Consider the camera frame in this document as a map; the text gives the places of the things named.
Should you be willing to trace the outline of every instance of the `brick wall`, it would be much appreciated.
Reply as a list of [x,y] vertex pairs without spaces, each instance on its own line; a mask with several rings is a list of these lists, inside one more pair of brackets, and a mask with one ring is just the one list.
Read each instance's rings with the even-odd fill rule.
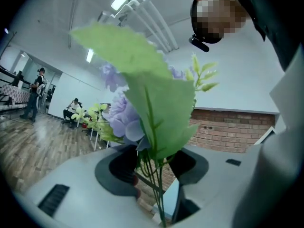
[[[275,116],[194,110],[190,119],[191,124],[199,124],[199,127],[188,144],[217,151],[245,153],[249,146],[275,125]],[[164,167],[162,176],[163,190],[166,191],[175,179],[169,165]],[[152,188],[142,181],[139,181],[137,188],[142,191],[139,203],[151,211],[155,204]]]

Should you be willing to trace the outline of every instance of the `black shirt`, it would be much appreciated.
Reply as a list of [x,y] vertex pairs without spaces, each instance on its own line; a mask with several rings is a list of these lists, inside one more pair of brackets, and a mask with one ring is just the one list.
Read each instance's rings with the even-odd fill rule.
[[[41,85],[41,84],[43,84],[43,79],[42,79],[42,76],[38,76],[38,78],[35,80],[35,83],[34,83],[34,85],[36,85],[38,83],[38,87]],[[33,93],[36,93],[37,92],[37,88],[32,88],[32,92]]]
[[303,0],[239,0],[263,40],[267,36],[285,71],[303,43]]

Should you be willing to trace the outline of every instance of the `light blue object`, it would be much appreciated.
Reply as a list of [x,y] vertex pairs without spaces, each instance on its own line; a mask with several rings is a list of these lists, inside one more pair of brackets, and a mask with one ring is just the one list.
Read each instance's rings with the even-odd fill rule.
[[[179,191],[179,181],[177,179],[171,184],[171,186],[167,189],[165,194],[163,195],[163,207],[165,209],[165,216],[169,219],[172,218]],[[157,204],[153,206],[153,211],[158,212]]]

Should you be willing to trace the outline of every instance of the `wooden floor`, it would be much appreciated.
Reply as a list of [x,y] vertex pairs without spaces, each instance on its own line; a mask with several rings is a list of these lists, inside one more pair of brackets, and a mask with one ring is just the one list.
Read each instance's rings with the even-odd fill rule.
[[[0,166],[14,191],[31,185],[69,158],[93,151],[95,137],[70,129],[61,120],[39,114],[36,122],[15,118],[0,123]],[[98,147],[105,148],[102,141]]]

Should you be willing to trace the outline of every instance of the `artificial flower bouquet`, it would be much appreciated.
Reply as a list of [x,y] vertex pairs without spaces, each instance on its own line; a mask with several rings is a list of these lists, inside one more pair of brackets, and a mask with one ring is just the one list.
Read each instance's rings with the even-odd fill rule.
[[[137,146],[137,167],[154,186],[159,183],[153,192],[165,226],[162,168],[196,132],[197,125],[189,126],[195,92],[217,85],[206,83],[216,74],[208,71],[215,63],[200,67],[193,55],[193,66],[178,71],[143,35],[129,28],[94,23],[74,30],[72,36],[108,62],[100,68],[106,87],[112,92],[126,89],[113,99],[108,113],[102,113],[106,104],[90,108],[91,121],[85,122],[101,139]],[[79,117],[83,117],[81,110],[72,116]]]

